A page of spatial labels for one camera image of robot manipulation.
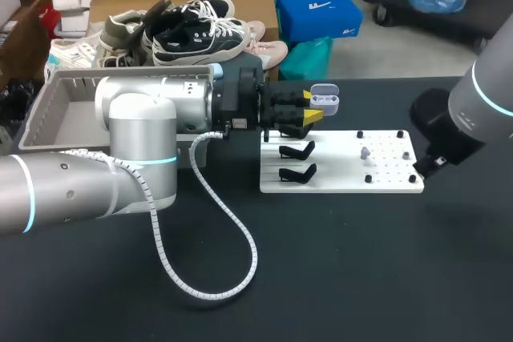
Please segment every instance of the robotic arm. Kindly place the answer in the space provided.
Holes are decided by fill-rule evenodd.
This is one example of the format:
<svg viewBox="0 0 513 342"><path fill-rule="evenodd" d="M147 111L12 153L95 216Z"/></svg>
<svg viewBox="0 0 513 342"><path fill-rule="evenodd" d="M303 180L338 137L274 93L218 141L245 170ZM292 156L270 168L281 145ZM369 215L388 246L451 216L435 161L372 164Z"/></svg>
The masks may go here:
<svg viewBox="0 0 513 342"><path fill-rule="evenodd" d="M460 164L485 144L513 134L513 15L504 23L452 92L431 89L410 109L428 139L426 157L415 164L424 177Z"/></svg>
<svg viewBox="0 0 513 342"><path fill-rule="evenodd" d="M108 111L111 156L133 166L151 188L156 208L176 197L176 108L170 99L123 94ZM137 181L85 151L0 158L0 232L113 214L147 212ZM97 154L98 160L109 157Z"/></svg>
<svg viewBox="0 0 513 342"><path fill-rule="evenodd" d="M232 130L303 127L323 116L309 114L308 105L302 93L284 95L257 85L252 70L215 90L201 79L104 78L95 111L109 130L111 158L86 151L0 158L0 235L147 212L144 189L123 165L147 182L156 210L169 207L176 198L177 134L217 131L227 139Z"/></svg>

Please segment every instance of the white spiral cable wrap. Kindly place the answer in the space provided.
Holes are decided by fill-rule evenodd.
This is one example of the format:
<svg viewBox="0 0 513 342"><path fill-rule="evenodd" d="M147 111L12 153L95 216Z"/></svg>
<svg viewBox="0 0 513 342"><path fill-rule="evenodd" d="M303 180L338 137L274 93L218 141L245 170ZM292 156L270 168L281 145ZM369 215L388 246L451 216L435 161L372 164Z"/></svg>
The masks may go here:
<svg viewBox="0 0 513 342"><path fill-rule="evenodd" d="M244 280L238 284L235 288L228 290L227 292L221 292L219 294L209 294L206 292L199 292L194 288L191 288L188 286L183 280L179 278L179 276L175 273L175 271L172 269L171 264L168 261L168 258L166 256L166 252L164 250L164 246L162 244L162 239L160 238L160 227L159 227L159 217L157 216L157 210L155 207L153 195L151 194L150 188L146 184L146 181L144 180L143 176L128 162L123 161L121 159L108 157L103 153L98 152L89 152L89 151L82 151L82 150L71 150L71 151L63 151L63 154L68 155L74 155L78 156L80 158L85 159L91 159L98 162L107 163L114 163L117 167L121 167L124 170L126 170L129 174L132 175L135 180L139 183L141 188L143 189L143 193L146 196L146 200L148 202L148 205L150 207L150 216L151 216L151 224L153 226L153 235L155 237L155 243L157 246L157 251L159 252L160 261L162 262L162 265L164 266L164 269L168 273L169 277L172 279L175 284L181 288L183 291L187 292L189 295L194 296L201 300L225 300L227 298L230 298L232 296L236 296L239 292L244 290L246 286L248 286L249 282L255 275L255 271L257 270L257 263L258 263L258 255L257 255L257 246L255 245L255 242L253 238L251 237L251 234L249 234L248 229L245 227L245 225L242 224L241 221L238 220L238 218L230 211L229 208L226 207L226 205L219 199L219 197L216 195L216 193L210 188L208 183L203 178L202 174L200 173L200 170L198 169L198 166L196 165L196 147L200 142L206 139L222 139L223 134L216 133L216 132L209 132L207 134L200 135L196 140L192 143L191 148L189 149L189 156L191 159L191 165L192 169L194 170L196 176L198 177L198 180L201 182L201 184L205 187L207 192L210 194L211 197L214 198L216 203L228 214L228 216L235 222L235 224L239 227L239 229L242 230L244 235L246 236L246 239L249 242L249 246L251 248L252 253L252 263L251 267L249 269L249 272L247 276L244 278Z"/></svg>

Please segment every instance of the black cart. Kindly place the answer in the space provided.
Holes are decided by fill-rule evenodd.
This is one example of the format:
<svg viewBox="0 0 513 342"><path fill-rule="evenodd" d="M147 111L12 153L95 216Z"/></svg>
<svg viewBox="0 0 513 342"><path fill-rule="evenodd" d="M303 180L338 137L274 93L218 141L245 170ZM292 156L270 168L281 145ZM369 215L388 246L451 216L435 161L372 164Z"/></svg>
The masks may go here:
<svg viewBox="0 0 513 342"><path fill-rule="evenodd" d="M373 20L379 26L418 26L435 34L473 45L481 52L513 13L513 0L467 0L453 14L426 14L415 10L408 0L363 0L374 4Z"/></svg>

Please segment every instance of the cart wheel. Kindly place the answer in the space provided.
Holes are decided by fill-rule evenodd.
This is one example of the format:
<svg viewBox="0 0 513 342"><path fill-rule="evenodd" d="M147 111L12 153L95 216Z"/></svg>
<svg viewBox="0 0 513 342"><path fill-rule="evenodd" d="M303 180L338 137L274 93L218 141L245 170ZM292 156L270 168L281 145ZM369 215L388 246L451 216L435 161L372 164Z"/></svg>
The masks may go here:
<svg viewBox="0 0 513 342"><path fill-rule="evenodd" d="M394 19L391 13L382 4L379 4L372 11L372 20L374 20L374 23L378 26L382 27L392 27L394 25Z"/></svg>
<svg viewBox="0 0 513 342"><path fill-rule="evenodd" d="M488 45L488 39L486 38L477 38L474 40L474 52L476 54L481 54L483 50Z"/></svg>

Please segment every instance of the shoe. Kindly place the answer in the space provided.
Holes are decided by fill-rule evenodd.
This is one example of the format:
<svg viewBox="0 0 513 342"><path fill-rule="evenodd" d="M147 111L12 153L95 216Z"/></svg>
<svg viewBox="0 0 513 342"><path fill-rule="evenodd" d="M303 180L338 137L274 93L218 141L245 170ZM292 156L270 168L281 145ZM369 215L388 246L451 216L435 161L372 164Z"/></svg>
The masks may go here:
<svg viewBox="0 0 513 342"><path fill-rule="evenodd" d="M109 16L100 36L100 44L110 52L123 53L130 48L127 44L132 34L143 23L146 11L127 11L116 16Z"/></svg>
<svg viewBox="0 0 513 342"><path fill-rule="evenodd" d="M285 60L289 48L283 42L257 42L252 39L244 51L259 57L262 61L262 68L270 70Z"/></svg>
<svg viewBox="0 0 513 342"><path fill-rule="evenodd" d="M245 22L230 19L196 19L181 28L155 36L156 66L226 62L235 58L251 40Z"/></svg>
<svg viewBox="0 0 513 342"><path fill-rule="evenodd" d="M97 62L98 67L108 68L108 67L132 67L135 65L133 57L126 55L121 56L107 56L106 58L101 58Z"/></svg>
<svg viewBox="0 0 513 342"><path fill-rule="evenodd" d="M149 25L141 38L141 46L152 54L153 38L166 31L181 27L198 18L233 18L235 5L231 0L191 0L182 6L164 12Z"/></svg>
<svg viewBox="0 0 513 342"><path fill-rule="evenodd" d="M265 24L262 22L248 22L251 31L251 39L259 42L265 35Z"/></svg>
<svg viewBox="0 0 513 342"><path fill-rule="evenodd" d="M56 70L74 68L91 68L99 45L100 33L78 41L54 39L50 43L50 53L44 68L45 80L48 82Z"/></svg>

